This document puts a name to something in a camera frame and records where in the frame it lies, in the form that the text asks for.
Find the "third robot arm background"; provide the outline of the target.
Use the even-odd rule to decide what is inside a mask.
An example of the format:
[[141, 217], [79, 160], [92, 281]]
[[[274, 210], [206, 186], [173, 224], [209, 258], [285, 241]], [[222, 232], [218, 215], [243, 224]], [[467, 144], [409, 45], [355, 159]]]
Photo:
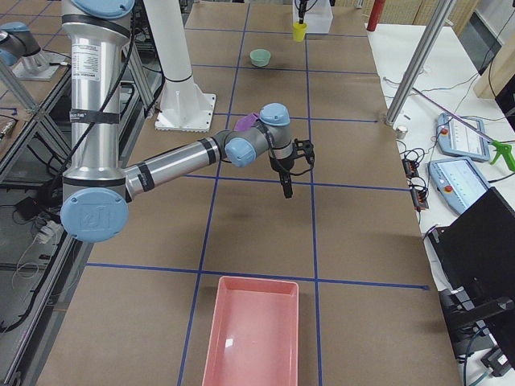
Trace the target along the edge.
[[30, 81], [50, 81], [59, 66], [21, 22], [1, 25], [1, 61], [18, 79]]

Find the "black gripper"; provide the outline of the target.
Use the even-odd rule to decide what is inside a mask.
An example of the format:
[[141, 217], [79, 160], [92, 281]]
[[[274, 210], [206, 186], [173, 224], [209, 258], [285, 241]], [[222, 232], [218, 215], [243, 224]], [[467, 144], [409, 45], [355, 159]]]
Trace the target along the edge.
[[303, 23], [303, 12], [307, 11], [308, 0], [295, 0], [295, 7], [298, 11], [299, 23]]
[[295, 165], [294, 146], [288, 144], [283, 147], [271, 147], [269, 150], [269, 160], [272, 169], [280, 174], [280, 181], [284, 197], [293, 196], [291, 184], [291, 169]]

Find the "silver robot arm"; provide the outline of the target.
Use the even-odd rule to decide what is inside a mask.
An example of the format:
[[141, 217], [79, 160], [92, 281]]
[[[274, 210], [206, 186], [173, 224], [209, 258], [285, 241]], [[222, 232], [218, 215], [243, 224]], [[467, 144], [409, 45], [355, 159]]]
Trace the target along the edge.
[[126, 225], [128, 204], [143, 192], [228, 159], [234, 166], [268, 154], [286, 197], [295, 146], [287, 108], [265, 105], [248, 129], [223, 130], [133, 166], [118, 163], [122, 64], [132, 47], [131, 1], [65, 1], [62, 23], [72, 43], [72, 154], [64, 165], [61, 223], [81, 241], [102, 242]]

